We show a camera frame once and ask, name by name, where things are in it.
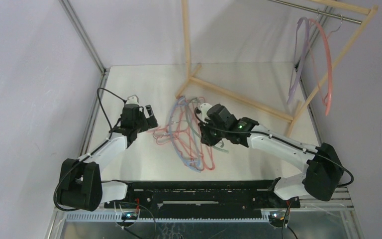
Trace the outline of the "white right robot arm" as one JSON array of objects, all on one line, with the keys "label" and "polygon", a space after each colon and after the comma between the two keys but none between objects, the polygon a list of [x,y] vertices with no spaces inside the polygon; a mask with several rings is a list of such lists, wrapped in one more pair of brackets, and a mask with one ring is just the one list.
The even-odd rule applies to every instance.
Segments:
[{"label": "white right robot arm", "polygon": [[330,201],[347,169],[342,165],[335,148],[327,143],[320,146],[302,143],[266,128],[256,120],[237,119],[221,105],[203,103],[194,109],[201,132],[201,143],[215,146],[222,140],[246,148],[267,152],[297,168],[300,173],[276,178],[267,194],[273,207],[281,207],[287,200],[310,195],[317,200]]}]

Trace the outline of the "lilac plastic hanger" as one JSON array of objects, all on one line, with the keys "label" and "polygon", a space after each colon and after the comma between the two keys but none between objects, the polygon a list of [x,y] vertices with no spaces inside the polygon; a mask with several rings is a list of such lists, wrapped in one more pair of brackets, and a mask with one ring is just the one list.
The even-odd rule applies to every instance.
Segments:
[{"label": "lilac plastic hanger", "polygon": [[306,58],[312,47],[313,31],[317,29],[316,20],[302,16],[298,19],[295,29],[295,42],[292,62],[294,64],[291,70],[289,87],[287,92],[286,104],[290,105],[294,99],[302,71],[305,67]]}]

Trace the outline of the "green plastic hanger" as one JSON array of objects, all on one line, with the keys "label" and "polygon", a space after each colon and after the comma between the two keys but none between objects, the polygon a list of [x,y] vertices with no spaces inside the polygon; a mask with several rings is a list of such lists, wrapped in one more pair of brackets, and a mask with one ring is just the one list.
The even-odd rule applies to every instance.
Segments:
[{"label": "green plastic hanger", "polygon": [[[205,99],[203,97],[194,97],[194,98],[185,100],[185,102],[186,102],[186,108],[185,108],[186,122],[192,131],[193,138],[197,137],[198,139],[201,139],[201,134],[198,132],[197,129],[195,129],[194,120],[191,119],[191,106],[190,105],[192,105],[194,103],[199,105],[201,103],[204,103]],[[220,147],[214,146],[213,148],[219,152],[229,153],[229,150],[224,149],[224,142],[221,141],[220,143],[221,143]]]}]

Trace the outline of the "blue plastic hanger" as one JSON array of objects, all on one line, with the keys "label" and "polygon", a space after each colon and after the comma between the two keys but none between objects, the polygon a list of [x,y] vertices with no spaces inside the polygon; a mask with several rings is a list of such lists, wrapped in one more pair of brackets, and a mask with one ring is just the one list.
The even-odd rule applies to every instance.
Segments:
[{"label": "blue plastic hanger", "polygon": [[203,171],[202,155],[197,145],[197,133],[194,129],[190,104],[195,98],[187,100],[179,97],[171,108],[166,134],[181,162],[192,171]]}]

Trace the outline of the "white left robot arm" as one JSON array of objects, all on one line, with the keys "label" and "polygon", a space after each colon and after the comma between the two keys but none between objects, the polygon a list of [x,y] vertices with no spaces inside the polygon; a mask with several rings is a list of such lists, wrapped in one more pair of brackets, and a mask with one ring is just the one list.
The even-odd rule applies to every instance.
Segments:
[{"label": "white left robot arm", "polygon": [[119,180],[102,181],[103,170],[126,151],[138,134],[158,127],[151,105],[125,104],[120,118],[105,140],[92,152],[77,159],[66,159],[61,165],[60,179],[53,201],[61,211],[94,211],[100,204],[116,200],[131,207],[136,200],[127,183]]}]

